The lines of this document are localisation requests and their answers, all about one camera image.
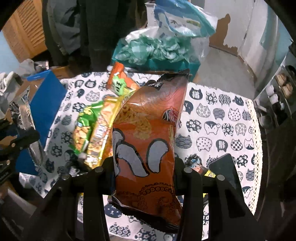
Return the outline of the orange Wangwang snack bag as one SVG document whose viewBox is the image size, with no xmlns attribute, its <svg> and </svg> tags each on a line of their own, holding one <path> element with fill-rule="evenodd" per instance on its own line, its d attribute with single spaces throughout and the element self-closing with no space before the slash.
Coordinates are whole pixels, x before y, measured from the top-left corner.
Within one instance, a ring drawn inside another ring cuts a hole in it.
<svg viewBox="0 0 296 241">
<path fill-rule="evenodd" d="M 115 62 L 109 75 L 106 88 L 118 96 L 128 95 L 138 90 L 140 86 L 125 73 L 125 67 Z"/>
</svg>

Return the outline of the blue white plastic bag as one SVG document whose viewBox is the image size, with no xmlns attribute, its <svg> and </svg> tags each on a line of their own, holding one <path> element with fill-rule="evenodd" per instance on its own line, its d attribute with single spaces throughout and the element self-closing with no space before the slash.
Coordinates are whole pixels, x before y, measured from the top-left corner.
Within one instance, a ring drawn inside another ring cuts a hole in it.
<svg viewBox="0 0 296 241">
<path fill-rule="evenodd" d="M 190 38 L 211 37 L 218 23 L 217 17 L 189 1 L 156 1 L 154 18 L 164 31 Z"/>
</svg>

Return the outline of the cat pattern tablecloth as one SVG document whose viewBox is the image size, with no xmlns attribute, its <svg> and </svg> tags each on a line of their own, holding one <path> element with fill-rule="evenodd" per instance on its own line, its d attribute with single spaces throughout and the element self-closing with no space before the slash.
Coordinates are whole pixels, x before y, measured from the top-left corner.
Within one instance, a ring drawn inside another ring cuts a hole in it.
<svg viewBox="0 0 296 241">
<path fill-rule="evenodd" d="M 48 160 L 27 175 L 30 185 L 45 196 L 63 171 L 72 168 L 70 148 L 74 123 L 79 112 L 112 95 L 106 88 L 109 74 L 92 72 L 68 79 L 68 90 L 48 131 L 45 152 Z M 191 167 L 208 166 L 224 154 L 233 158 L 243 198 L 255 212 L 262 170 L 262 142 L 253 102 L 220 89 L 189 83 L 177 131 L 175 153 Z"/>
</svg>

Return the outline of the dark hanging jacket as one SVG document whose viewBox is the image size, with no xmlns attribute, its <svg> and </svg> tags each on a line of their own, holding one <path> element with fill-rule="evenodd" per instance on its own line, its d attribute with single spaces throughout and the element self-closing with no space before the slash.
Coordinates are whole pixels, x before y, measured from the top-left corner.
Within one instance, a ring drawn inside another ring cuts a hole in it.
<svg viewBox="0 0 296 241">
<path fill-rule="evenodd" d="M 43 1 L 45 44 L 54 66 L 104 71 L 118 41 L 147 23 L 145 1 Z"/>
</svg>

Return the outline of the large red-orange snack bag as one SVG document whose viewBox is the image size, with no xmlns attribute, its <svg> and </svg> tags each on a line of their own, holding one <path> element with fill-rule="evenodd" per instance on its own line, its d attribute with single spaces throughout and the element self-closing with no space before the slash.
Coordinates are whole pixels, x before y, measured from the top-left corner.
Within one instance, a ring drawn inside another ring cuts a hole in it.
<svg viewBox="0 0 296 241">
<path fill-rule="evenodd" d="M 112 124 L 115 191 L 110 202 L 162 232 L 176 232 L 175 135 L 189 70 L 166 73 L 136 90 Z"/>
</svg>

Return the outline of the blue cardboard box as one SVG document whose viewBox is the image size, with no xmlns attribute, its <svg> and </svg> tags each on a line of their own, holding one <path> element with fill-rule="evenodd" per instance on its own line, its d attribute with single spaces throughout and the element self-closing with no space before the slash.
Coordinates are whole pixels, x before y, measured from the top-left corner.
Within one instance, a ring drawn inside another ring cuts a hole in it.
<svg viewBox="0 0 296 241">
<path fill-rule="evenodd" d="M 28 98 L 35 129 L 40 134 L 41 150 L 65 94 L 66 88 L 51 70 L 28 77 L 18 90 L 17 97 Z"/>
</svg>

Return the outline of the green bean snack bag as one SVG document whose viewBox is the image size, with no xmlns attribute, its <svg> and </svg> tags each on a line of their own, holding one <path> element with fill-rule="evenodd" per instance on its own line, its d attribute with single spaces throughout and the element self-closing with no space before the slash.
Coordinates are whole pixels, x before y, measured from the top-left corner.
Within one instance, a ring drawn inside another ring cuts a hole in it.
<svg viewBox="0 0 296 241">
<path fill-rule="evenodd" d="M 73 143 L 70 147 L 79 155 L 87 149 L 94 126 L 103 108 L 104 101 L 85 106 L 79 112 L 73 132 Z"/>
</svg>

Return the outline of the black smartphone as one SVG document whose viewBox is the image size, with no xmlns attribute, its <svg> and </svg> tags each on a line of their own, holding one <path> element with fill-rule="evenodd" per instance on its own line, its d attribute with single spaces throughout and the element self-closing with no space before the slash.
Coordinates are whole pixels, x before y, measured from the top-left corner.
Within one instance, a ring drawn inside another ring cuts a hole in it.
<svg viewBox="0 0 296 241">
<path fill-rule="evenodd" d="M 237 174 L 235 164 L 230 154 L 225 154 L 208 165 L 210 171 L 215 175 L 223 175 L 227 181 L 233 186 L 237 193 L 244 198 L 239 176 Z"/>
</svg>

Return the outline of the white shoe rack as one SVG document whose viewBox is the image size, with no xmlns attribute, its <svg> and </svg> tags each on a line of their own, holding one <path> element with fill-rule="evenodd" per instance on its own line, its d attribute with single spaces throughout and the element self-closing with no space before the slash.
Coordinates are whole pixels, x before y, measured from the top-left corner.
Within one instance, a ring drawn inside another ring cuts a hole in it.
<svg viewBox="0 0 296 241">
<path fill-rule="evenodd" d="M 295 119 L 295 55 L 290 50 L 253 103 L 259 125 L 267 132 Z"/>
</svg>

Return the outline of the small black snack packet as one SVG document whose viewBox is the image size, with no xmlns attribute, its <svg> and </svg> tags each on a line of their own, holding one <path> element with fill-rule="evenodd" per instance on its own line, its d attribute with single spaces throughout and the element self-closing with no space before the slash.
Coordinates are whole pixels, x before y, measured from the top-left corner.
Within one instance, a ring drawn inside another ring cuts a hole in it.
<svg viewBox="0 0 296 241">
<path fill-rule="evenodd" d="M 197 154 L 192 154 L 185 158 L 185 166 L 190 167 L 202 176 L 214 178 L 216 175 L 202 165 L 202 160 Z"/>
</svg>

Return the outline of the wooden louvered door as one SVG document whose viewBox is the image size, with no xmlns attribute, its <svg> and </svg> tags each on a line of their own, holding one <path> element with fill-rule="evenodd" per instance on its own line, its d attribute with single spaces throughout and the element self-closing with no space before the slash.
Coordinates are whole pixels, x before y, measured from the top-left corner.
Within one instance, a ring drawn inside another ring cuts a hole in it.
<svg viewBox="0 0 296 241">
<path fill-rule="evenodd" d="M 46 51 L 42 1 L 23 1 L 8 19 L 2 32 L 19 62 L 32 59 Z"/>
</svg>

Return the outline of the teal box with plastic bags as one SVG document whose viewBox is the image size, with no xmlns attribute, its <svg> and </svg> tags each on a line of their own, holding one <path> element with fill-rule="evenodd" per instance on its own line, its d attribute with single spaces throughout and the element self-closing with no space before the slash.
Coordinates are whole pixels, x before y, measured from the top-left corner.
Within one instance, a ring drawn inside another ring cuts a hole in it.
<svg viewBox="0 0 296 241">
<path fill-rule="evenodd" d="M 191 38 L 165 33 L 159 27 L 149 27 L 121 38 L 111 63 L 119 62 L 141 73 L 189 69 L 189 81 L 192 82 L 208 52 L 208 37 Z"/>
</svg>

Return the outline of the yellow long snack pack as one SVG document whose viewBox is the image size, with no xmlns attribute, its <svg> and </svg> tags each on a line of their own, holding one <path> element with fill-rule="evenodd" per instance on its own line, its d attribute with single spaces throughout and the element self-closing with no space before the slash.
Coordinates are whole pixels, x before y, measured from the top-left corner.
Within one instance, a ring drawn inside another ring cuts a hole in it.
<svg viewBox="0 0 296 241">
<path fill-rule="evenodd" d="M 94 169 L 101 166 L 104 160 L 113 155 L 112 125 L 124 102 L 124 97 L 107 97 L 99 111 L 97 121 L 87 146 L 85 164 Z"/>
</svg>

